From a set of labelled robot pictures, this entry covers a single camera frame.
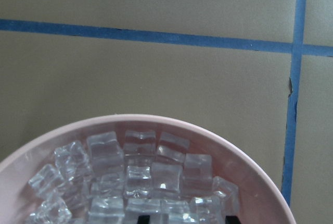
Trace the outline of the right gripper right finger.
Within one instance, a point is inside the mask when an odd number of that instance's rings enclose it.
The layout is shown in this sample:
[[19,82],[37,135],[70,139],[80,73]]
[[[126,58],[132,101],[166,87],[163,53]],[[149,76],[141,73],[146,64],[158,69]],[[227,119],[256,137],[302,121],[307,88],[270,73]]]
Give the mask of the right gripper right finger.
[[225,223],[226,224],[239,224],[239,218],[237,216],[226,216]]

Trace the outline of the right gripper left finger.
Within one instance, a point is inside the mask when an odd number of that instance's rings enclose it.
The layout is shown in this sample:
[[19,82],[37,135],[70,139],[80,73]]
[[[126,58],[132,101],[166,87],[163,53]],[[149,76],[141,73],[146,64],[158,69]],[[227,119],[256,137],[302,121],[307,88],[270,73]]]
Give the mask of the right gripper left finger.
[[137,224],[150,224],[150,215],[138,216]]

